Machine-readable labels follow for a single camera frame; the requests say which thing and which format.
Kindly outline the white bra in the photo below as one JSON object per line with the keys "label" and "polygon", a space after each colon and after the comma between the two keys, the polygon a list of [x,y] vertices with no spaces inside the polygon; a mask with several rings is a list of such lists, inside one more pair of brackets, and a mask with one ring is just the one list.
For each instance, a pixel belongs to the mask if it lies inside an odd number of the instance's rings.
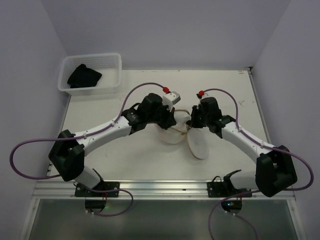
{"label": "white bra", "polygon": [[176,125],[173,126],[176,130],[181,132],[187,132],[189,130],[189,126],[187,122],[191,120],[190,114],[185,110],[176,110],[174,112],[174,119],[176,121]]}

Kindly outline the white mesh laundry bag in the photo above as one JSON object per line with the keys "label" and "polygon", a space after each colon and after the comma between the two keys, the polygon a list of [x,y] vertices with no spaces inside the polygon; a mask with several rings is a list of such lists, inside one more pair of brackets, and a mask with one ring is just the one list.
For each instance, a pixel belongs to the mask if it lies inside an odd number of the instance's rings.
{"label": "white mesh laundry bag", "polygon": [[188,127],[187,132],[181,132],[175,129],[174,126],[169,129],[162,129],[157,124],[155,125],[157,135],[161,141],[167,144],[177,145],[186,140],[188,148],[194,158],[198,160],[206,159],[209,156],[209,147],[204,134],[197,128]]}

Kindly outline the black bra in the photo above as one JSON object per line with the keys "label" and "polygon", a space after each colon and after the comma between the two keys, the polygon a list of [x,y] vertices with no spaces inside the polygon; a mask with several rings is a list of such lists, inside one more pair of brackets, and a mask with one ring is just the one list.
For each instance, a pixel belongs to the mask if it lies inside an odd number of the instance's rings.
{"label": "black bra", "polygon": [[67,84],[71,89],[95,87],[101,79],[102,74],[88,68],[85,64],[80,64],[70,75]]}

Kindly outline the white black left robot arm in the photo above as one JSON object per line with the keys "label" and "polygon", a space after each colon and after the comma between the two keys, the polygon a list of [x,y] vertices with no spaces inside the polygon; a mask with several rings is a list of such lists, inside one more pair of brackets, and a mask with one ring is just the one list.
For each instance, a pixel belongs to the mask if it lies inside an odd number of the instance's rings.
{"label": "white black left robot arm", "polygon": [[64,130],[54,143],[49,159],[65,182],[74,180],[94,193],[106,191],[107,184],[98,172],[85,166],[85,157],[113,140],[145,129],[148,124],[164,130],[175,126],[174,105],[180,99],[174,91],[163,96],[150,93],[141,103],[121,109],[119,116],[111,121],[77,133]]}

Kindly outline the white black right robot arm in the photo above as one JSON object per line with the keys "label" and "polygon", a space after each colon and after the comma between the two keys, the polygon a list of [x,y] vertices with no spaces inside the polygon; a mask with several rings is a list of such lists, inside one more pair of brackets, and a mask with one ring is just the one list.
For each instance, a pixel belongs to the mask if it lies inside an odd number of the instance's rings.
{"label": "white black right robot arm", "polygon": [[288,149],[281,145],[264,144],[254,135],[250,141],[240,132],[236,119],[230,115],[223,115],[218,101],[214,97],[203,97],[199,104],[192,107],[191,120],[188,125],[192,128],[208,128],[219,138],[230,142],[245,153],[255,164],[255,170],[234,170],[219,182],[211,181],[208,187],[214,191],[216,197],[229,197],[244,193],[247,190],[259,190],[267,197],[272,197],[285,190],[298,180],[292,157]]}

